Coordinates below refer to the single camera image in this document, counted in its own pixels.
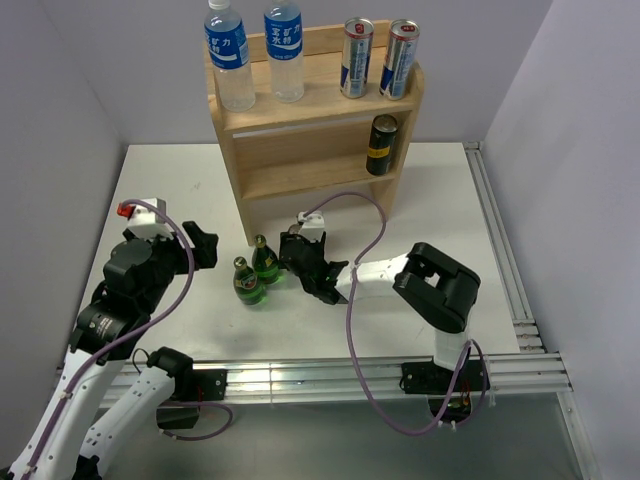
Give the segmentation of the black gold can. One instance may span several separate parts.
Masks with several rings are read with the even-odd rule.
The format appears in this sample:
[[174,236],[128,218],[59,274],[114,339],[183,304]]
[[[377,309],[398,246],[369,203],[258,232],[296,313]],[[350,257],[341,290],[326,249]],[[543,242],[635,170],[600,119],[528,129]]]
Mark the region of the black gold can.
[[389,172],[397,131],[398,122],[394,116],[383,114],[374,118],[366,160],[366,169],[371,175],[383,176]]
[[289,236],[300,236],[301,229],[302,225],[299,223],[295,223],[288,228],[287,234]]

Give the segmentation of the silver blue can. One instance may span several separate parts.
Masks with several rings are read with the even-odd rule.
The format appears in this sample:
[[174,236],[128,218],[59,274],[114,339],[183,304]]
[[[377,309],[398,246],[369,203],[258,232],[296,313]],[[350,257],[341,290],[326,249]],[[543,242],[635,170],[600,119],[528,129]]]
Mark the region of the silver blue can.
[[345,22],[344,34],[340,89],[347,98],[360,98],[366,93],[374,25],[368,19],[354,17]]
[[398,19],[390,24],[379,86],[379,92],[389,100],[405,95],[419,35],[419,26],[412,20]]

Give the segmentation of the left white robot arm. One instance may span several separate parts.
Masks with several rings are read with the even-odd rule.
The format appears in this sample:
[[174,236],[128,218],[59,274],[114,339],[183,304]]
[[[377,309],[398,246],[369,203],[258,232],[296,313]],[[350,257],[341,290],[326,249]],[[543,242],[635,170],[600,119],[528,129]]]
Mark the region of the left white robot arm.
[[78,315],[62,376],[27,446],[1,473],[4,479],[68,479],[84,433],[108,387],[139,339],[174,310],[155,312],[178,275],[218,261],[219,238],[194,221],[130,225],[103,267],[103,281]]

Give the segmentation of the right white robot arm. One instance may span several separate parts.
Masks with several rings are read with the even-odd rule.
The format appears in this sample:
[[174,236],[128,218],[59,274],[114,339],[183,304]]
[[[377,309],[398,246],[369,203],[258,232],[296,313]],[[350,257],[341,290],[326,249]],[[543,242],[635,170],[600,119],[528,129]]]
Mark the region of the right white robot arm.
[[435,383],[446,390],[457,388],[468,374],[459,356],[468,341],[468,319],[480,277],[424,242],[396,257],[354,264],[327,261],[325,240],[283,232],[279,260],[306,293],[328,305],[399,295],[435,331]]

